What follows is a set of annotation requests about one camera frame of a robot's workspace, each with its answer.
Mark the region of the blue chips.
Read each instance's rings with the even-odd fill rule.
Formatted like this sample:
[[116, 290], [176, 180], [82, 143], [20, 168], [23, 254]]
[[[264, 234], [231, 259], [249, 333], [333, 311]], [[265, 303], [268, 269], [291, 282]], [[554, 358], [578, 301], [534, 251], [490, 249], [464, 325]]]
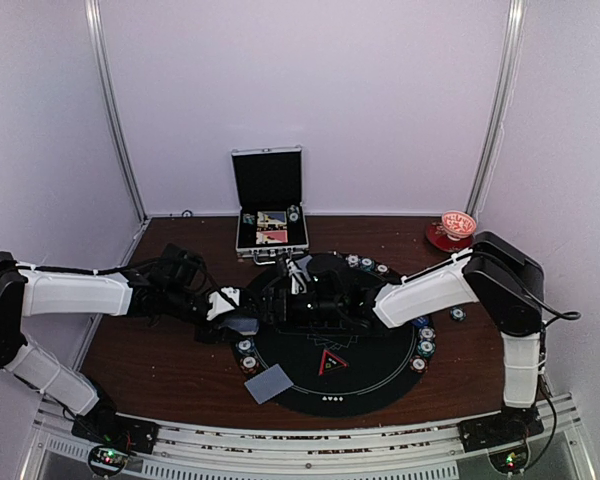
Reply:
[[346, 261], [351, 268], [358, 268], [360, 265], [360, 257], [356, 254], [347, 255]]
[[433, 342], [436, 337], [435, 329], [429, 326], [422, 327], [418, 330], [418, 337], [420, 341]]

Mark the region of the blue patterned card deck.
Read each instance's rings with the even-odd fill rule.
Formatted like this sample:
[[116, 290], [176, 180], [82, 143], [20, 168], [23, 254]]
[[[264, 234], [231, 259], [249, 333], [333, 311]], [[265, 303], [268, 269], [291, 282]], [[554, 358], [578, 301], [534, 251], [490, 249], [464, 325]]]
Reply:
[[222, 322], [222, 326], [242, 336], [253, 336], [259, 331], [259, 320], [242, 315], [229, 316]]

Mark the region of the green chips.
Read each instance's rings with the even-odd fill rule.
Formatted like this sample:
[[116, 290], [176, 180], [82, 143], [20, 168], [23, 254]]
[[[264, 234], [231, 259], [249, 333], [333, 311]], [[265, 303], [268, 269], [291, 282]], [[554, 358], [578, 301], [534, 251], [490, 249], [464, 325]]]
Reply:
[[241, 355], [249, 356], [254, 352], [254, 341], [252, 338], [246, 338], [238, 341], [235, 347]]
[[436, 351], [435, 342], [428, 339], [421, 339], [416, 347], [417, 354], [423, 358], [430, 358]]
[[360, 259], [359, 266], [364, 271], [373, 271], [375, 269], [375, 262], [371, 258], [364, 257]]

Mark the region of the orange chips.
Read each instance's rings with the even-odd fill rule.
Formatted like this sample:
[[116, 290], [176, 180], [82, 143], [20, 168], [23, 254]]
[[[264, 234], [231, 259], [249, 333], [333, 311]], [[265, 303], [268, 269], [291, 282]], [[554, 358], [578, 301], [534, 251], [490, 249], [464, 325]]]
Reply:
[[260, 369], [260, 363], [254, 356], [243, 356], [240, 359], [240, 367], [245, 375], [255, 375]]
[[389, 268], [384, 264], [378, 264], [375, 268], [376, 272], [380, 275], [385, 275], [388, 273]]
[[414, 355], [409, 360], [410, 369], [417, 374], [424, 374], [428, 370], [428, 361], [419, 355]]

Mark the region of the card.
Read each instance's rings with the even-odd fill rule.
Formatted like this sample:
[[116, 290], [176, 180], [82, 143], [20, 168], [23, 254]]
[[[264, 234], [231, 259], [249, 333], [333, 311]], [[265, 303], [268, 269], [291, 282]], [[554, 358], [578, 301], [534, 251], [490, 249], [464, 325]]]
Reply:
[[247, 380], [244, 386], [257, 404], [263, 404], [294, 386], [279, 364]]

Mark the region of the green blue chip stack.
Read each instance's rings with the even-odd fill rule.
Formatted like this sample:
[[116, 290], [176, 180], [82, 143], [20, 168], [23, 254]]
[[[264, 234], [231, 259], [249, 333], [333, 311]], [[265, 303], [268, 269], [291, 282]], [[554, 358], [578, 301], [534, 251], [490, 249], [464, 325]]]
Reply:
[[467, 318], [466, 310], [461, 306], [455, 306], [449, 311], [450, 318], [455, 322], [464, 322]]

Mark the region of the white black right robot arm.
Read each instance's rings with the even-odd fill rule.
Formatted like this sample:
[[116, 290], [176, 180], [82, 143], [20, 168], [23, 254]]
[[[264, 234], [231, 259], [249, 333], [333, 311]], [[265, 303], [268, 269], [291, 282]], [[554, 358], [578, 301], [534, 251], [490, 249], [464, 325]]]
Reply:
[[302, 414], [348, 418], [406, 397], [430, 368], [433, 315], [455, 320], [481, 306], [504, 352], [501, 410], [487, 421], [499, 440], [542, 431], [536, 406], [544, 341], [544, 273], [520, 250], [484, 232], [425, 271], [400, 276], [353, 253], [309, 254], [260, 275], [265, 318], [245, 369], [279, 373], [275, 401]]

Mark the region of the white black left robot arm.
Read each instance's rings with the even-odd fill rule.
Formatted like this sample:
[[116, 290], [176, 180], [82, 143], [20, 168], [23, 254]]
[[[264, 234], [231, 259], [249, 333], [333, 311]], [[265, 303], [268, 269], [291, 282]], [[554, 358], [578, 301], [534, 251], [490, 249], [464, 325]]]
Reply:
[[158, 257], [111, 269], [35, 265], [0, 251], [0, 370], [56, 401], [103, 444], [124, 433], [113, 401], [22, 326], [30, 318], [91, 315], [173, 317], [193, 325], [202, 343], [254, 335], [261, 323], [257, 299], [220, 286], [201, 256], [174, 244]]

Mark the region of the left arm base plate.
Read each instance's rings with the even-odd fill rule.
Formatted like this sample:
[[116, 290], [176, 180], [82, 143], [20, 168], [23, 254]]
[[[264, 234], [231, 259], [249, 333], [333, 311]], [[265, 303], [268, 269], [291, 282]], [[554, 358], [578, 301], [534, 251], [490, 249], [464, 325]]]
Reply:
[[154, 422], [116, 416], [114, 426], [96, 428], [86, 420], [75, 420], [71, 434], [90, 442], [115, 447], [123, 452], [151, 454], [159, 433]]

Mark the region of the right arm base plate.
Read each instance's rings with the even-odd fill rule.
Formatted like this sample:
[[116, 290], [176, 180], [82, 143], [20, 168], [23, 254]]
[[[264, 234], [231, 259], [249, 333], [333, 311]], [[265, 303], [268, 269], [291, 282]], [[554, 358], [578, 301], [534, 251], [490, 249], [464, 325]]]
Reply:
[[457, 427], [465, 452], [521, 443], [544, 432], [543, 422], [537, 414], [529, 417], [497, 413], [463, 420]]

